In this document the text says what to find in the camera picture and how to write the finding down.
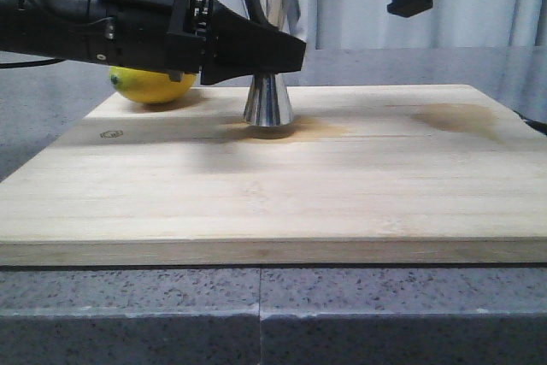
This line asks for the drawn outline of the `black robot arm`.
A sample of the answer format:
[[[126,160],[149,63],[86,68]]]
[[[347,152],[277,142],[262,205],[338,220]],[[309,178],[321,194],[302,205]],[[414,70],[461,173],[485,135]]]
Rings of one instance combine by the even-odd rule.
[[[298,71],[305,44],[218,0],[1,0],[4,51],[152,72],[204,85]]]

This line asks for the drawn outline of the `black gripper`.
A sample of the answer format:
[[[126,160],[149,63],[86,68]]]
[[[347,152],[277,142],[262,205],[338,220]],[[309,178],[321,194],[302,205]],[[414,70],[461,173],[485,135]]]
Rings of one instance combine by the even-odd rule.
[[[91,55],[105,56],[109,66],[170,74],[201,69],[202,85],[299,71],[306,43],[274,27],[270,0],[244,4],[250,20],[209,0],[204,37],[198,0],[90,0],[89,13],[107,18],[100,36],[90,38]]]

